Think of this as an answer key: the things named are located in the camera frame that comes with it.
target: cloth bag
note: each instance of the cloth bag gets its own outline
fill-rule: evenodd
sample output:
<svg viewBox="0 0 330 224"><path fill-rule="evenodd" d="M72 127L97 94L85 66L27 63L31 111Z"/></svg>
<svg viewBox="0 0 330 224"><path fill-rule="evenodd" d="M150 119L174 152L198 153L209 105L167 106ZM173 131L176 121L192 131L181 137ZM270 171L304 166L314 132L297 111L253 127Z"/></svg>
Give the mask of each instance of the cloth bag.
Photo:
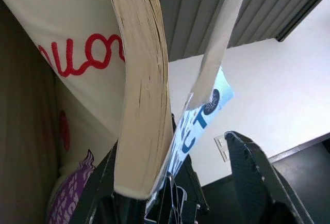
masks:
<svg viewBox="0 0 330 224"><path fill-rule="evenodd" d="M116 15L111 0L3 1L58 78L53 82L53 102L55 125L59 127L53 138L58 138L60 177L48 208L52 217L47 221L60 218L60 223L64 223L62 210L74 210L75 193L79 194L93 167L118 138L125 58ZM82 174L81 182L71 178L68 181L82 169L87 172ZM65 194L71 202L62 197Z"/></svg>

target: red cursive text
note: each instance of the red cursive text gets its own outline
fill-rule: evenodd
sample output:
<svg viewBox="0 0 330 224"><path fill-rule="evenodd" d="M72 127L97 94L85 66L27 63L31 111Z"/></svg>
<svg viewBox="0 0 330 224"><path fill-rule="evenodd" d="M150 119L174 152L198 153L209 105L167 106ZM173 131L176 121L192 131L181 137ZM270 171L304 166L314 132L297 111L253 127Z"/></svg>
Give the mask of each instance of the red cursive text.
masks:
<svg viewBox="0 0 330 224"><path fill-rule="evenodd" d="M95 40L102 41L105 48L106 48L106 54L104 56L103 61L98 61L98 60L95 60L93 58L92 47L93 47L93 42ZM123 61L125 61L125 57L124 57L124 54L123 54L123 52L124 52L123 51L123 42L122 42L122 39L120 38L120 36L118 36L116 34L113 34L108 39L106 39L101 34L92 34L87 39L87 41L85 43L85 55L86 55L87 61L85 61L78 69L74 69L73 68L73 62L72 62L72 59L73 59L73 40L70 39L70 38L67 39L67 68L64 71L62 70L62 67L61 67L60 57L59 57L58 49L57 49L57 43L52 42L52 52L53 52L57 72L59 73L59 75L61 75L63 77L68 77L70 74L72 74L72 75L82 75L88 67L95 67L97 69L106 68L110 63L111 54L112 54L111 45L114 41L118 41L118 43L119 43L119 57ZM38 46L38 49L39 49L40 53L42 55L44 55L44 57L46 57L46 60L52 66L52 68L54 68L54 66L51 63L51 60L48 56L47 51L41 45Z"/></svg>

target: red circle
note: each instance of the red circle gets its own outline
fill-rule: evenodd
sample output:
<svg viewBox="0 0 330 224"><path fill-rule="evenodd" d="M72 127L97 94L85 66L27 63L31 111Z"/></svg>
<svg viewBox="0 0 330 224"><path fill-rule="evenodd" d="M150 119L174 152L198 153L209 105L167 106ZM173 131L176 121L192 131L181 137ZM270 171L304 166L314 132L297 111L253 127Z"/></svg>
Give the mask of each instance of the red circle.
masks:
<svg viewBox="0 0 330 224"><path fill-rule="evenodd" d="M67 151L70 148L70 131L67 116L64 110L60 112L60 135L63 141L64 149Z"/></svg>

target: purple pattern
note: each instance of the purple pattern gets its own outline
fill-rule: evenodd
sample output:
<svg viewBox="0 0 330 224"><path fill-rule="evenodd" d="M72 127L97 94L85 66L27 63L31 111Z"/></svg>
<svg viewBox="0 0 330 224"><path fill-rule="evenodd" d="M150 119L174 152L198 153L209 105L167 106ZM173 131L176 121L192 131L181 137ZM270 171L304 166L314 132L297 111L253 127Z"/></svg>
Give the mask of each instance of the purple pattern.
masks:
<svg viewBox="0 0 330 224"><path fill-rule="evenodd" d="M95 169L92 165L93 161L94 156L88 150L86 158L79 163L79 167L59 187L49 206L48 224L69 223L87 180Z"/></svg>

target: light switch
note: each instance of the light switch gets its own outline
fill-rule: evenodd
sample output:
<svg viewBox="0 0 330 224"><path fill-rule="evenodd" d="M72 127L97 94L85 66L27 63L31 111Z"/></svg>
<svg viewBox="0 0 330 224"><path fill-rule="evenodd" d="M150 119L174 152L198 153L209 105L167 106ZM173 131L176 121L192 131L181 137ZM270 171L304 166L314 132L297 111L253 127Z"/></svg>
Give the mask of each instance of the light switch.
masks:
<svg viewBox="0 0 330 224"><path fill-rule="evenodd" d="M217 147L220 151L220 154L223 158L224 162L229 161L229 151L228 151L228 145L227 145L227 141L225 139L225 137L223 135L217 136L216 138L214 138Z"/></svg>

